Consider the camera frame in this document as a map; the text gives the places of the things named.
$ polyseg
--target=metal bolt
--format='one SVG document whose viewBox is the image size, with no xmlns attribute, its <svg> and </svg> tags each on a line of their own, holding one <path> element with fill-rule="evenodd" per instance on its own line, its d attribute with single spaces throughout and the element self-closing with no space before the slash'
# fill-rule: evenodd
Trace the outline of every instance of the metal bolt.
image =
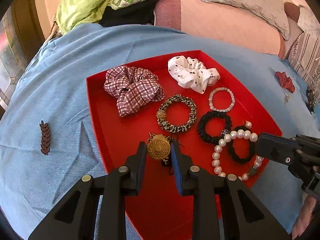
<svg viewBox="0 0 320 240">
<path fill-rule="evenodd" d="M 127 166 L 120 166 L 118 171 L 119 172 L 126 172 L 126 171 L 128 171 L 128 167 Z"/>
<path fill-rule="evenodd" d="M 90 175 L 83 175 L 81 179 L 83 182 L 87 182 L 91 179 L 91 176 Z"/>
<path fill-rule="evenodd" d="M 227 176 L 227 178 L 228 178 L 228 180 L 235 181 L 235 180 L 237 179 L 237 176 L 234 175 L 234 174 L 229 174 L 229 175 Z"/>
<path fill-rule="evenodd" d="M 190 167 L 190 170 L 192 172 L 198 172 L 200 170 L 200 168 L 198 166 L 193 165 L 193 166 Z"/>
</svg>

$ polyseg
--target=light blue fabric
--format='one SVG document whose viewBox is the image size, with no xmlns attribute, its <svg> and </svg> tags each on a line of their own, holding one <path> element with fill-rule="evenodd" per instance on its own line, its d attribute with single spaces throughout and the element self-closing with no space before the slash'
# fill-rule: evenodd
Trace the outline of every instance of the light blue fabric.
<svg viewBox="0 0 320 240">
<path fill-rule="evenodd" d="M 268 110 L 285 137 L 320 137 L 306 108 L 301 79 L 277 56 L 148 25 L 83 24 L 44 44 L 18 82 L 0 122 L 0 205 L 14 230 L 32 230 L 83 174 L 105 174 L 88 109 L 85 78 L 147 57 L 201 49 L 235 75 Z M 286 71 L 296 92 L 284 105 L 274 77 Z M 39 123 L 48 122 L 51 150 L 40 152 Z M 301 206 L 301 182 L 270 162 L 253 192 L 290 230 Z M 139 239 L 128 222 L 128 239 Z"/>
</svg>

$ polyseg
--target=black scrunchie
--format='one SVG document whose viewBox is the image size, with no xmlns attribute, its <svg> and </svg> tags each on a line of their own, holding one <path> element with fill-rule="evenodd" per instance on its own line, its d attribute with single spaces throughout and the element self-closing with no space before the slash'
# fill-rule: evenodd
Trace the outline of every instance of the black scrunchie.
<svg viewBox="0 0 320 240">
<path fill-rule="evenodd" d="M 244 125 L 242 126 L 237 126 L 236 128 L 234 128 L 233 130 L 234 131 L 239 131 L 240 129 L 246 131 L 250 131 L 250 129 L 246 128 Z M 255 143 L 250 141 L 250 139 L 248 140 L 249 141 L 249 156 L 247 158 L 240 158 L 236 152 L 235 152 L 235 149 L 233 147 L 233 140 L 231 140 L 230 142 L 227 143 L 227 146 L 228 146 L 228 152 L 229 154 L 231 155 L 232 159 L 236 162 L 239 162 L 241 164 L 244 164 L 244 163 L 247 163 L 249 161 L 251 161 L 252 157 L 255 155 Z"/>
<path fill-rule="evenodd" d="M 218 111 L 209 111 L 207 112 L 204 116 L 202 116 L 200 118 L 200 121 L 198 123 L 198 134 L 200 135 L 200 137 L 202 138 L 203 141 L 207 142 L 207 143 L 211 143 L 214 145 L 218 145 L 219 144 L 219 140 L 221 138 L 223 138 L 223 136 L 210 136 L 209 134 L 207 134 L 207 132 L 205 131 L 205 126 L 207 124 L 207 122 L 212 119 L 212 118 L 222 118 L 226 120 L 226 124 L 224 129 L 230 131 L 231 127 L 232 127 L 232 123 L 231 123 L 231 118 L 230 116 L 228 116 L 225 112 L 218 112 Z"/>
</svg>

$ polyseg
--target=striped fabric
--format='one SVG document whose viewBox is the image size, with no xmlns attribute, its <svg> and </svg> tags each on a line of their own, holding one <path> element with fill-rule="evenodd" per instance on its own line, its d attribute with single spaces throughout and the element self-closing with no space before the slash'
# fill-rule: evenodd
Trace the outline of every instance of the striped fabric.
<svg viewBox="0 0 320 240">
<path fill-rule="evenodd" d="M 315 90 L 320 103 L 320 42 L 308 33 L 302 33 L 289 54 L 290 66 Z"/>
</svg>

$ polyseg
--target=wooden wheat charm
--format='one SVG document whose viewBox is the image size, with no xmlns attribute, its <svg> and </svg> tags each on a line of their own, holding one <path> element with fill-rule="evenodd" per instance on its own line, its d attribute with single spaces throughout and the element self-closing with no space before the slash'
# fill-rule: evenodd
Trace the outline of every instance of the wooden wheat charm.
<svg viewBox="0 0 320 240">
<path fill-rule="evenodd" d="M 48 155 L 50 152 L 50 139 L 51 139 L 51 135 L 50 135 L 50 128 L 49 128 L 49 124 L 46 122 L 44 123 L 41 120 L 41 124 L 40 125 L 40 129 L 41 129 L 41 152 L 44 155 Z"/>
</svg>

